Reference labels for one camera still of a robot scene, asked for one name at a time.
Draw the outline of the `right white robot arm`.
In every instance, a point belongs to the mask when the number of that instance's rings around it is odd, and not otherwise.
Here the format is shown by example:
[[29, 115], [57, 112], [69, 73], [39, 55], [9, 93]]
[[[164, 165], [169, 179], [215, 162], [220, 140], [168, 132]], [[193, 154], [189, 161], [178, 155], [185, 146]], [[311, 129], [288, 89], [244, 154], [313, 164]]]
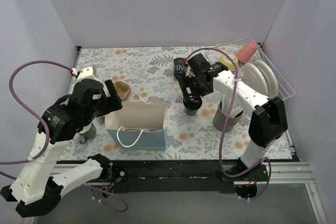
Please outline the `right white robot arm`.
[[281, 98], [269, 98], [243, 83], [220, 62], [210, 64], [198, 51], [184, 59], [181, 73], [175, 75], [183, 93], [185, 112], [194, 115], [202, 106], [202, 97], [215, 90], [230, 96], [231, 105], [239, 105], [249, 116], [250, 142], [237, 165], [222, 173], [229, 178], [251, 180], [256, 167], [265, 159], [273, 142], [288, 129], [285, 105]]

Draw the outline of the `single brown cup carrier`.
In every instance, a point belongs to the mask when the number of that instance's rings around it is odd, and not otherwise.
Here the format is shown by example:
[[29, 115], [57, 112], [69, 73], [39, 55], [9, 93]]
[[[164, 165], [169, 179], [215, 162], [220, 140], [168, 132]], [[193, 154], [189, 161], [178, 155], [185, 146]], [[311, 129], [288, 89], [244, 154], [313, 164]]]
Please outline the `single brown cup carrier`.
[[124, 128], [124, 131], [146, 131], [146, 132], [154, 132], [154, 131], [158, 131], [161, 129], [140, 129], [140, 128]]

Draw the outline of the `light blue paper bag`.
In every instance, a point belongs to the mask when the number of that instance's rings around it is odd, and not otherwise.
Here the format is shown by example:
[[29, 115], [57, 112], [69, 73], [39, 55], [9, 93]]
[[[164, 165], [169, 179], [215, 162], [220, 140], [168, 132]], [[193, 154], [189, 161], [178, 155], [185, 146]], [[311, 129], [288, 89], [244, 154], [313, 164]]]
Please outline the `light blue paper bag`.
[[[122, 102], [122, 109], [104, 116], [104, 125], [121, 149], [160, 151], [167, 146], [168, 106], [146, 102], [132, 92], [139, 101]], [[161, 129], [154, 132], [124, 131], [124, 128]]]

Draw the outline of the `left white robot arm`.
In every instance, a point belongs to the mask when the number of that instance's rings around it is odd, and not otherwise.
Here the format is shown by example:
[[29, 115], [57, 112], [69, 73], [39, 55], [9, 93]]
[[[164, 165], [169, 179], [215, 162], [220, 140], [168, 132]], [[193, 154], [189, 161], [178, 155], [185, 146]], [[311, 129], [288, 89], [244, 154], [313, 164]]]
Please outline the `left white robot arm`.
[[64, 195], [82, 184], [94, 179], [108, 181], [111, 161], [101, 154], [62, 174], [51, 172], [77, 133], [94, 118], [120, 109], [122, 101], [111, 80], [77, 82], [71, 94], [59, 98], [44, 112], [28, 163], [11, 185], [1, 189], [1, 196], [18, 203], [16, 212], [21, 217], [37, 217], [50, 213]]

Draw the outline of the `black coffee cup lid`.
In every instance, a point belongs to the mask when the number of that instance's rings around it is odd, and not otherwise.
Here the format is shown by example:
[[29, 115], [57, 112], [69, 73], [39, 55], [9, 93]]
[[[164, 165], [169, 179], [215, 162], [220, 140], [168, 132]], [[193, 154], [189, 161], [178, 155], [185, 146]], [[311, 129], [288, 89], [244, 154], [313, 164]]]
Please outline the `black coffee cup lid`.
[[202, 106], [202, 98], [192, 94], [183, 98], [183, 104], [190, 110], [198, 110]]

